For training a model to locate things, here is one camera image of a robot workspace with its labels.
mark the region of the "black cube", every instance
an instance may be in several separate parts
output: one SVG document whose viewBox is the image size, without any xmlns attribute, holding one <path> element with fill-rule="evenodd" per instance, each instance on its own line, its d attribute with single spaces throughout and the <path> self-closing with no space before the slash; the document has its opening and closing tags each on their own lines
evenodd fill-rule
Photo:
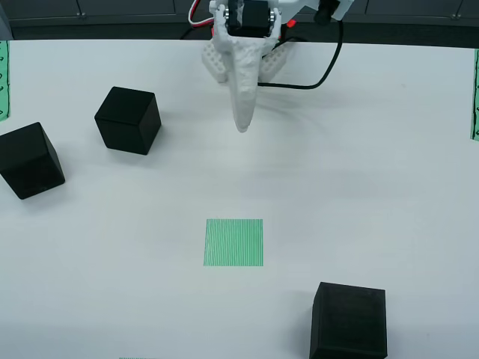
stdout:
<svg viewBox="0 0 479 359">
<path fill-rule="evenodd" d="M 385 291 L 321 283 L 314 297 L 310 359 L 384 359 Z"/>
<path fill-rule="evenodd" d="M 113 87 L 95 115 L 108 148 L 147 155 L 162 125 L 155 94 Z"/>
<path fill-rule="evenodd" d="M 65 183 L 55 148 L 40 123 L 0 136 L 0 174 L 21 200 Z"/>
</svg>

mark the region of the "green striped square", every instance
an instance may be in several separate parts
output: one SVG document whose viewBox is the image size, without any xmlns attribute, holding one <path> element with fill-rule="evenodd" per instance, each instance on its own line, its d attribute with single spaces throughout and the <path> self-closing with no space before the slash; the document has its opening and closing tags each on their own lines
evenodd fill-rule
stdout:
<svg viewBox="0 0 479 359">
<path fill-rule="evenodd" d="M 204 266 L 263 266 L 263 220 L 208 219 Z"/>
</svg>

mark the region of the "white table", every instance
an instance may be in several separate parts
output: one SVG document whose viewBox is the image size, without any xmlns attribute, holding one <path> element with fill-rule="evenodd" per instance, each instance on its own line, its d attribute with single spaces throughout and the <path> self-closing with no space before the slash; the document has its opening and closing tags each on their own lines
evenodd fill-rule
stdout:
<svg viewBox="0 0 479 359">
<path fill-rule="evenodd" d="M 473 50 L 346 44 L 239 134 L 202 45 L 11 44 L 0 134 L 40 121 L 67 182 L 0 180 L 0 358 L 306 359 L 321 281 L 386 290 L 391 359 L 477 358 Z M 276 80 L 315 82 L 334 47 L 295 45 Z M 103 145 L 113 85 L 156 94 L 148 156 Z M 262 218 L 264 267 L 203 267 L 207 218 Z"/>
</svg>

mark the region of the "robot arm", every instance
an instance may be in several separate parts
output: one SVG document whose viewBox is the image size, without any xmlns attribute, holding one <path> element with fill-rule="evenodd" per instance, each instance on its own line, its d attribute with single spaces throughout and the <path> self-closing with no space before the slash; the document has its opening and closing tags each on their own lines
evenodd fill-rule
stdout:
<svg viewBox="0 0 479 359">
<path fill-rule="evenodd" d="M 304 6 L 317 10 L 315 21 L 342 20 L 354 0 L 212 0 L 212 43 L 225 67 L 234 122 L 245 132 L 256 106 L 257 83 L 263 56 L 278 41 L 281 24 Z"/>
</svg>

